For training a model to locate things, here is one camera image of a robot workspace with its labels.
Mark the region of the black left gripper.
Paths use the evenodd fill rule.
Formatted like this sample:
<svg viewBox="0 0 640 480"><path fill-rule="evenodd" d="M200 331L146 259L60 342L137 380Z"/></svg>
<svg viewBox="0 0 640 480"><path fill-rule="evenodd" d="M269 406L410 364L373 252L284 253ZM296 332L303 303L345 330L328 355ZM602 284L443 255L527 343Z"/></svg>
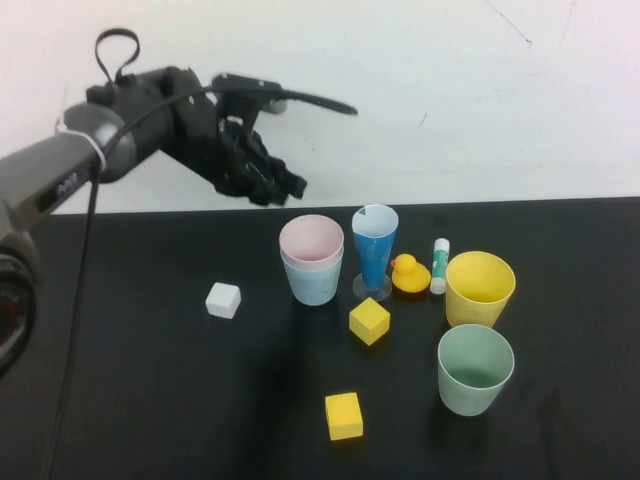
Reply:
<svg viewBox="0 0 640 480"><path fill-rule="evenodd" d="M282 100L358 114L356 107L327 97L289 89L281 89L280 95ZM259 134L220 113L206 95L178 102L172 111L177 137L164 152L211 182L217 192L246 197L259 206L283 206L289 197L304 196L307 181L270 156Z"/></svg>

